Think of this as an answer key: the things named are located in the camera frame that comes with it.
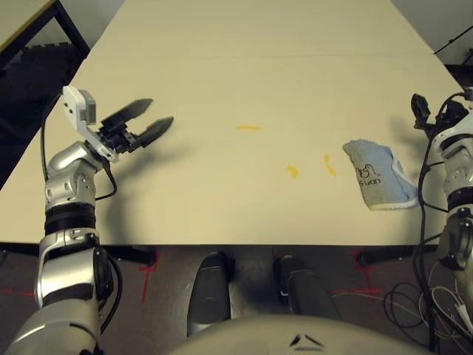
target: yellow mark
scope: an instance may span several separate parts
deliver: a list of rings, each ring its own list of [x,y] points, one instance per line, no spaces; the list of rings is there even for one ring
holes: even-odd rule
[[[297,178],[297,175],[299,175],[299,169],[297,169],[295,166],[288,165],[287,170],[289,170],[290,174],[293,176],[293,178]]]
[[[330,166],[330,156],[328,154],[324,155],[325,167],[328,170],[328,173],[332,176],[337,176],[337,172],[333,167]]]
[[[260,131],[260,126],[236,126],[236,129],[246,129],[248,131]]]

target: floor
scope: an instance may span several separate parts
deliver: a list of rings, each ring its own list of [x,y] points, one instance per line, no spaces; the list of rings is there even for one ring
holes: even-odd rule
[[[45,104],[69,82],[79,63],[74,50],[67,45],[33,48],[25,52],[20,63],[0,72],[0,187],[38,129]],[[464,78],[469,73],[457,72],[466,82]],[[277,257],[293,254],[304,260],[319,275],[321,284],[334,294],[344,321],[409,342],[386,318],[382,300],[367,298],[360,292],[383,297],[396,283],[415,283],[411,260],[392,260],[363,269],[354,260],[360,249],[367,250],[331,246],[162,247],[156,250],[159,255],[156,268],[143,269],[136,263],[120,261],[124,278],[122,302],[103,335],[101,347],[107,354],[164,354],[184,342],[194,275],[202,259],[216,250],[236,260],[235,279],[230,285],[233,318],[288,312],[278,304],[272,263]],[[0,322],[0,353],[36,309],[33,299],[36,262],[35,257],[14,253],[2,257],[0,252],[0,319],[4,320]],[[430,254],[429,270],[434,263],[435,255]],[[436,267],[432,273],[433,285],[452,288],[452,280],[443,267]],[[399,291],[415,300],[418,298],[418,292],[410,286],[401,286]],[[415,305],[407,298],[396,297],[395,301],[416,312]],[[440,301],[446,309],[453,310],[448,297]],[[416,321],[402,309],[395,311],[403,324]],[[409,334],[419,342],[427,340],[424,326],[410,329]],[[460,341],[473,354],[473,348]],[[442,341],[440,348],[443,354],[461,354],[451,339]]]

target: blue towel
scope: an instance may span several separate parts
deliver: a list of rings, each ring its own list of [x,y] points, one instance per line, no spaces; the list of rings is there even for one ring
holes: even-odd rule
[[[411,183],[388,146],[359,139],[343,145],[356,170],[364,202],[371,210],[417,206],[417,186]]]

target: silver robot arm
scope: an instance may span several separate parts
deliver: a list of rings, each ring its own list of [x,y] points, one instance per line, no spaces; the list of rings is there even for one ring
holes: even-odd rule
[[[473,89],[453,96],[473,101]],[[457,280],[466,304],[468,316],[473,316],[473,113],[457,101],[446,101],[446,111],[428,124],[430,111],[425,98],[412,97],[415,128],[422,129],[432,140],[432,148],[440,153],[446,179],[443,190],[448,202],[445,228],[440,235],[437,256],[450,268]]]
[[[47,167],[45,237],[39,247],[35,299],[40,309],[23,325],[6,354],[99,354],[99,307],[113,291],[115,261],[100,247],[95,229],[94,176],[118,155],[145,147],[171,126],[155,121],[141,135],[125,122],[145,112],[151,99],[132,102],[103,120],[98,132],[95,102],[85,91],[64,87],[64,107],[85,138],[51,159]]]

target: gray floor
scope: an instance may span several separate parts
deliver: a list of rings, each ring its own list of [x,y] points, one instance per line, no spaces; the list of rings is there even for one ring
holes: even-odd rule
[[[211,251],[222,250],[236,259],[235,280],[230,286],[232,317],[252,314],[287,313],[278,304],[273,284],[274,257],[293,254],[303,259],[320,276],[329,291],[367,288],[363,271],[355,267],[354,248],[342,247],[165,247],[159,248],[156,271],[143,271],[135,263],[120,261],[124,291],[122,302],[101,346],[107,354],[164,354],[186,340],[186,314],[194,275],[202,259]],[[435,261],[427,257],[428,265]],[[3,353],[21,324],[35,310],[31,294],[36,260],[19,254],[8,254],[0,266],[0,353]],[[149,282],[143,299],[146,274]],[[387,292],[398,282],[414,282],[411,260],[378,264],[370,272],[373,288]],[[452,287],[451,274],[441,267],[433,273],[432,284]],[[417,297],[414,290],[403,292]],[[344,295],[334,298],[344,321],[409,340],[384,315],[382,302]],[[413,309],[402,298],[397,302]],[[451,306],[448,299],[446,307]],[[412,322],[402,310],[396,313],[401,322]],[[409,332],[421,342],[427,341],[426,327]],[[442,354],[461,354],[453,341],[441,343]]]

